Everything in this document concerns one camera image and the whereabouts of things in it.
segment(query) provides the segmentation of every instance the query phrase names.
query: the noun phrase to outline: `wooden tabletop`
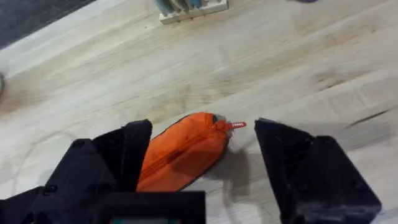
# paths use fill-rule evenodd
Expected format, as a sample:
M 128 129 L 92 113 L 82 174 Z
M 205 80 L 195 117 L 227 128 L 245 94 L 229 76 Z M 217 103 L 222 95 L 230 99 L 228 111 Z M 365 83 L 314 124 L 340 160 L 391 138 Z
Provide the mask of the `wooden tabletop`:
M 209 223 L 279 223 L 254 134 L 274 119 L 337 138 L 398 222 L 398 2 L 229 0 L 163 26 L 148 0 L 99 0 L 0 51 L 0 198 L 44 184 L 76 138 L 196 111 L 245 121 L 188 189 Z

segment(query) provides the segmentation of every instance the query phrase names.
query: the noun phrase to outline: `orange zipper pouch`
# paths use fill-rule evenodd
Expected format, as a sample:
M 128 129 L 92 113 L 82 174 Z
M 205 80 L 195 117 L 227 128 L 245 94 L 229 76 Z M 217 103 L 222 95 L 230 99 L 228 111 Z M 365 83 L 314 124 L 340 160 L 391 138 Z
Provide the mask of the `orange zipper pouch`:
M 223 155 L 228 132 L 246 123 L 217 121 L 211 113 L 182 118 L 150 141 L 137 186 L 138 192 L 182 190 Z

